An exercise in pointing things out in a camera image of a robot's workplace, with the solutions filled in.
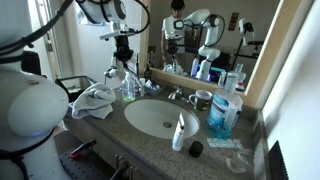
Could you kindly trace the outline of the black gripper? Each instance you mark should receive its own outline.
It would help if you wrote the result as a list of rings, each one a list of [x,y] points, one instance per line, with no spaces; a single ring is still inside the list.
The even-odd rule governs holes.
[[[123,62],[127,62],[127,68],[134,72],[134,64],[129,61],[132,58],[133,50],[129,47],[128,37],[125,35],[117,36],[116,41],[116,51],[114,56],[119,60],[117,67],[119,71],[124,70]]]

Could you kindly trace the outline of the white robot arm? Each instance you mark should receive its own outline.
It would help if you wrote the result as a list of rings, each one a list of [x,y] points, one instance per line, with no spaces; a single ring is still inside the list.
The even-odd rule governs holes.
[[[72,2],[94,24],[110,22],[122,37],[125,6],[120,0],[66,0],[37,31],[31,29],[27,0],[0,1],[0,180],[69,180],[53,138],[69,99],[61,87],[41,75],[22,70],[26,46],[49,31]]]

